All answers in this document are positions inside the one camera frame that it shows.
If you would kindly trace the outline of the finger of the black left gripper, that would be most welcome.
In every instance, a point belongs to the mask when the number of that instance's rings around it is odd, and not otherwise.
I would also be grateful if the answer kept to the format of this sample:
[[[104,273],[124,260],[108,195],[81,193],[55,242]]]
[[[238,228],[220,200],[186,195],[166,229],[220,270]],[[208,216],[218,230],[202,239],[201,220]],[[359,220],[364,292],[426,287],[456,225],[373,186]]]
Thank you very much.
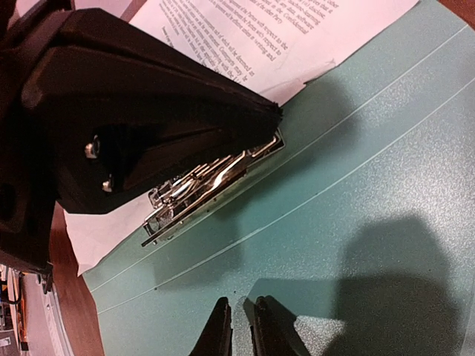
[[[278,128],[278,104],[133,25],[99,8],[66,16],[21,94],[66,211],[106,214]]]

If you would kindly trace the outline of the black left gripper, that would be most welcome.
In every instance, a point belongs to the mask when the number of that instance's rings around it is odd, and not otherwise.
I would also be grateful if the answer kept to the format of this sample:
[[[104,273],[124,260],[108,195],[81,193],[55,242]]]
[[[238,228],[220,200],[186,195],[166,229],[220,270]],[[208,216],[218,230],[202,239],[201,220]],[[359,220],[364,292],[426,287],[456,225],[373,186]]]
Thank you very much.
[[[1,2],[1,263],[47,275],[56,193],[21,93],[74,4],[32,1],[25,14],[17,4]]]

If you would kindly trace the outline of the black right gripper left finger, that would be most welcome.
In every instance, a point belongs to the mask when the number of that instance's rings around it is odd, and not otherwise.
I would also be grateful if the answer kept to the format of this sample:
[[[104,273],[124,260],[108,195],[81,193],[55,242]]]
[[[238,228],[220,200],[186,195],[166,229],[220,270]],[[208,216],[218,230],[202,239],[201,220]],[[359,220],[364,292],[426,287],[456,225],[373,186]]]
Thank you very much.
[[[220,297],[190,356],[229,356],[232,354],[232,310],[227,297]]]

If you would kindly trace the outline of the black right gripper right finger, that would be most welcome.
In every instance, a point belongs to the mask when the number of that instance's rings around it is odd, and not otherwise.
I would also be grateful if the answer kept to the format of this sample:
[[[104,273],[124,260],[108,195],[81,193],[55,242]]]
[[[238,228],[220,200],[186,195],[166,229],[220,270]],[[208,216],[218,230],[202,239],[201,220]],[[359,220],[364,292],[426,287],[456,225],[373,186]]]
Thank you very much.
[[[247,298],[243,304],[251,331],[253,355],[310,355],[295,330],[297,317],[274,297]]]

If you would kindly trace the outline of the metal folder clip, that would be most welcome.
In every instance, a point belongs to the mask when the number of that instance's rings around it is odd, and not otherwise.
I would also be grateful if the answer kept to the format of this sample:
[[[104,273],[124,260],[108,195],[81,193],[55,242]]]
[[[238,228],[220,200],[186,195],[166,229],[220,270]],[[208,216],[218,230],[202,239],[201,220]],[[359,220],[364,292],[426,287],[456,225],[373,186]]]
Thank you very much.
[[[153,211],[142,224],[147,237],[141,246],[171,240],[177,229],[217,202],[218,197],[242,180],[253,166],[284,146],[281,132],[277,130],[264,145],[198,165],[152,188],[148,199]]]

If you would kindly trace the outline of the teal file folder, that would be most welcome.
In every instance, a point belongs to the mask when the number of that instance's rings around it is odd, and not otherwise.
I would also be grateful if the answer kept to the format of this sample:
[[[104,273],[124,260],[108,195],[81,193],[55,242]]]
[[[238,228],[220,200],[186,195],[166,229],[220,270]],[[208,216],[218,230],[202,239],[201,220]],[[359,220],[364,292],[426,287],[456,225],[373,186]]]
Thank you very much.
[[[107,355],[233,352],[268,297],[311,355],[474,353],[474,31],[421,1],[284,108],[285,147],[171,241],[85,275]]]

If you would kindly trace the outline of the white printed text sheets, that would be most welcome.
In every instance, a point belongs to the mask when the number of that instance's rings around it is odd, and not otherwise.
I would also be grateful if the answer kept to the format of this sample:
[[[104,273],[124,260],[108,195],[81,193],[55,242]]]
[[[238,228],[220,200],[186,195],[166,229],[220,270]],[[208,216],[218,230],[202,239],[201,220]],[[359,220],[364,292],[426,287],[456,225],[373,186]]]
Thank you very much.
[[[147,1],[130,24],[284,104],[414,6],[413,1]]]

